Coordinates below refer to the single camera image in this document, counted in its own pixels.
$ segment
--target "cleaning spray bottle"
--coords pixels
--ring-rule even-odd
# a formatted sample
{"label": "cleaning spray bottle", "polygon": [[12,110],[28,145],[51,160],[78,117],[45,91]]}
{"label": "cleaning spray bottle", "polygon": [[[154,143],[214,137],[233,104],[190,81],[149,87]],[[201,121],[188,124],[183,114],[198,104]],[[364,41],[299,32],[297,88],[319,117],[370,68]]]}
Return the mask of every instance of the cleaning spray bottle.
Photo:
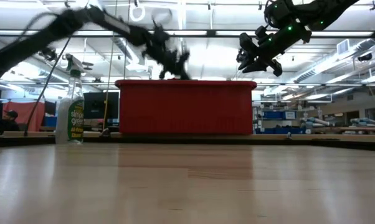
{"label": "cleaning spray bottle", "polygon": [[62,98],[56,123],[56,144],[81,144],[83,141],[83,93],[81,62],[66,54],[67,71],[70,72],[69,92]]}

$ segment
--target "person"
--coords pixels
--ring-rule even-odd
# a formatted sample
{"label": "person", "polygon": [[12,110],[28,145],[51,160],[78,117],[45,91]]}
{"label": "person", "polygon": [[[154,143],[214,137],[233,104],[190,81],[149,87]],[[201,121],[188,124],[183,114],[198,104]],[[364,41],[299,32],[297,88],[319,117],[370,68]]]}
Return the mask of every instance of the person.
{"label": "person", "polygon": [[20,131],[19,125],[16,123],[15,119],[19,114],[14,110],[5,111],[2,119],[0,119],[0,133],[4,131]]}

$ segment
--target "ceiling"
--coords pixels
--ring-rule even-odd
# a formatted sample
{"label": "ceiling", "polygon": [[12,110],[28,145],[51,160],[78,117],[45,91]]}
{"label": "ceiling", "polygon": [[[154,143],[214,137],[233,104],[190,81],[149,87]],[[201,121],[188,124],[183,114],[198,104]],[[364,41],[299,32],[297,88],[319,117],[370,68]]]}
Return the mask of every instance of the ceiling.
{"label": "ceiling", "polygon": [[[310,2],[307,0],[294,1],[296,4]],[[68,1],[72,7],[86,4],[86,1]],[[166,30],[255,30],[258,26],[265,25],[263,20],[263,9],[259,10],[258,0],[150,0],[140,1],[140,7],[135,9],[133,1],[107,1],[103,0],[109,14],[121,16],[125,21],[151,29],[153,23],[151,16],[154,15],[158,22],[163,24]],[[336,31],[366,31],[375,30],[375,10],[372,8],[372,1],[359,1],[351,6],[335,23],[327,30]],[[65,9],[62,0],[18,0],[18,1],[0,1],[0,30],[23,30],[26,24],[41,12],[61,12]],[[50,21],[51,17],[42,18],[32,29],[41,29]],[[103,30],[94,24],[88,24],[84,30]],[[15,37],[0,36],[0,48],[12,42]],[[291,83],[292,78],[300,72],[305,71],[318,64],[331,54],[336,52],[336,44],[344,39],[332,39],[323,37],[321,39],[311,39],[310,43],[304,44],[297,42],[284,55],[277,57],[282,64],[283,75],[276,77],[269,68],[267,72],[253,72],[242,74],[237,71],[239,64],[235,61],[239,49],[239,39],[236,38],[207,38],[207,37],[184,37],[183,39],[175,37],[171,39],[169,47],[181,48],[183,41],[189,49],[191,56],[187,63],[187,70],[190,76],[200,80],[253,80],[257,83]],[[352,39],[351,45],[355,45],[364,39]],[[59,53],[66,40],[61,40],[52,44]],[[87,71],[83,77],[84,82],[92,82],[96,78],[101,78],[107,82],[110,74],[110,82],[119,79],[149,79],[149,68],[152,67],[151,74],[153,78],[158,76],[161,67],[148,59],[141,57],[141,48],[128,46],[129,54],[135,55],[137,60],[131,63],[126,60],[125,54],[115,45],[109,37],[96,37],[90,35],[86,40],[81,37],[71,39],[65,53],[73,54],[82,62],[93,63],[91,71]],[[375,48],[372,49],[375,61]],[[41,58],[32,58],[27,63],[33,64],[43,70],[49,70]],[[365,67],[369,62],[357,62],[355,66],[350,58],[335,63],[329,69],[320,72],[321,75],[307,78],[302,83],[326,83],[328,80],[352,72],[354,68]],[[61,77],[67,78],[64,71],[65,61],[61,61],[58,69],[55,71],[60,79],[53,79],[53,82],[62,82]],[[14,75],[7,74],[2,82],[24,82],[31,81],[28,74]],[[366,72],[362,76],[365,79],[368,76]],[[360,82],[360,80],[343,80],[344,82]],[[107,86],[95,86],[90,91],[101,91]],[[258,90],[265,89],[266,86],[259,86]]]}

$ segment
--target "cap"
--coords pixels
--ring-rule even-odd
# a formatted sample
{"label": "cap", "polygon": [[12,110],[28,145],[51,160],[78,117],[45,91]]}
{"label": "cap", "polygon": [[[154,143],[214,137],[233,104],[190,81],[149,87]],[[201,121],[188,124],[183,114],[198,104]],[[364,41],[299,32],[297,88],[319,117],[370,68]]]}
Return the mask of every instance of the cap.
{"label": "cap", "polygon": [[19,114],[14,110],[5,111],[5,113],[14,119],[16,119],[19,116]]}

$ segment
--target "bottle label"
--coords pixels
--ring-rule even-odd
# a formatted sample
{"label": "bottle label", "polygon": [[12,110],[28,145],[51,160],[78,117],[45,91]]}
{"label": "bottle label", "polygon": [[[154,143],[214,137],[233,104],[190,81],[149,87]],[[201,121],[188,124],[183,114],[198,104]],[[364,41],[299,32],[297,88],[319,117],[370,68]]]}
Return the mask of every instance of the bottle label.
{"label": "bottle label", "polygon": [[68,128],[69,141],[83,140],[83,100],[73,102],[69,107],[68,113]]}

